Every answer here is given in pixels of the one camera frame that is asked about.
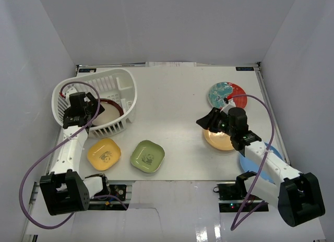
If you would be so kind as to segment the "dark red rimmed plate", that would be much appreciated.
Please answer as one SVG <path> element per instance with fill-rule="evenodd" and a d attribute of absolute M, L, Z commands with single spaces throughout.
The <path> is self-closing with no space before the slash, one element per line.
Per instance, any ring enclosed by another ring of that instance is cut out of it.
<path fill-rule="evenodd" d="M 113 100 L 101 99 L 101 107 L 104 108 L 104 111 L 92 122 L 92 127 L 105 125 L 124 114 L 122 107 Z"/>

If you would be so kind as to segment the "red and teal floral plate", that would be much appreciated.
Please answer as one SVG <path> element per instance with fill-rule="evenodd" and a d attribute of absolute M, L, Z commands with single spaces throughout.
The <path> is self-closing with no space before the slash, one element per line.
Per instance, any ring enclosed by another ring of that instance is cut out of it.
<path fill-rule="evenodd" d="M 231 82 L 219 82 L 214 84 L 208 91 L 208 102 L 212 107 L 222 109 L 225 106 L 224 98 L 246 94 L 238 85 Z"/>

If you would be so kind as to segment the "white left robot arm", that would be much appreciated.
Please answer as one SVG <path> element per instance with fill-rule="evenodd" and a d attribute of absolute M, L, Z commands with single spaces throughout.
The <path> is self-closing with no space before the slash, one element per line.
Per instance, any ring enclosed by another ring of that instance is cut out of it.
<path fill-rule="evenodd" d="M 70 107 L 63 116 L 63 140 L 57 160 L 48 175 L 40 179 L 43 198 L 50 215 L 85 211 L 90 199 L 100 200 L 110 195 L 110 186 L 103 174 L 82 179 L 79 164 L 83 146 L 88 138 L 98 100 L 90 93 L 76 92 L 69 95 Z"/>

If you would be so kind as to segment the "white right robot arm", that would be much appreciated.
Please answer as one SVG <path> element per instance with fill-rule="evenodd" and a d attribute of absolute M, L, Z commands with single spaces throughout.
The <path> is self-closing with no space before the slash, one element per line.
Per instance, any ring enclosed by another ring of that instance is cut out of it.
<path fill-rule="evenodd" d="M 204 130 L 230 136 L 233 148 L 259 165 L 273 180 L 270 183 L 257 177 L 253 171 L 239 175 L 235 187 L 239 198 L 259 197 L 277 208 L 282 219 L 291 227 L 325 214 L 317 177 L 312 173 L 303 174 L 268 151 L 261 138 L 249 129 L 246 112 L 242 108 L 233 107 L 225 113 L 214 107 L 196 123 Z"/>

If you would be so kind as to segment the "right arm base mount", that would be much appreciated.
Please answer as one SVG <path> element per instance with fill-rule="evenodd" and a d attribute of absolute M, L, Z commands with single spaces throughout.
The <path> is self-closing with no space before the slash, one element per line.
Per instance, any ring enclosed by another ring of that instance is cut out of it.
<path fill-rule="evenodd" d="M 218 194 L 219 198 L 219 211 L 220 213 L 237 213 L 240 209 L 243 197 L 239 195 L 235 181 L 227 181 L 217 184 L 213 188 L 213 192 Z M 242 212 L 250 212 L 260 204 L 262 200 L 257 196 L 250 195 L 246 201 L 245 207 Z"/>

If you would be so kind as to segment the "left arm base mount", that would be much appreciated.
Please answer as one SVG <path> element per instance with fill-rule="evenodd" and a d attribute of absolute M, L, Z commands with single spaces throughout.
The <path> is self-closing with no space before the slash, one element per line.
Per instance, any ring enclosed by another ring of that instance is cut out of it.
<path fill-rule="evenodd" d="M 88 210 L 126 211 L 132 197 L 132 185 L 108 185 L 105 190 L 94 195 Z"/>

